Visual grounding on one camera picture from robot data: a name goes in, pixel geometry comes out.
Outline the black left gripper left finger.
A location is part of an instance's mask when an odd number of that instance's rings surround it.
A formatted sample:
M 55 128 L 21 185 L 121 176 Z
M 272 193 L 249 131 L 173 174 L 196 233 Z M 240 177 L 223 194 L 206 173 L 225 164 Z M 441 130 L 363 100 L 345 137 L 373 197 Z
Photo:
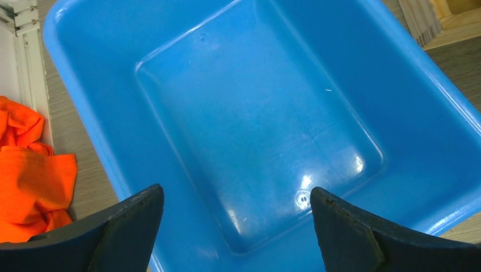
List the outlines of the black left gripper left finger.
M 146 271 L 163 215 L 154 184 L 23 243 L 1 243 L 1 271 Z

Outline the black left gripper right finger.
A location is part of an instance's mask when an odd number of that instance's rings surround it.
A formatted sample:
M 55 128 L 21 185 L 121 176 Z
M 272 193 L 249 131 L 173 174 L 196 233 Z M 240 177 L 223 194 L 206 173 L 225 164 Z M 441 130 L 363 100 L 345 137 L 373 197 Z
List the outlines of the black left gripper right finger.
M 415 231 L 320 187 L 310 203 L 326 271 L 480 271 L 480 244 Z

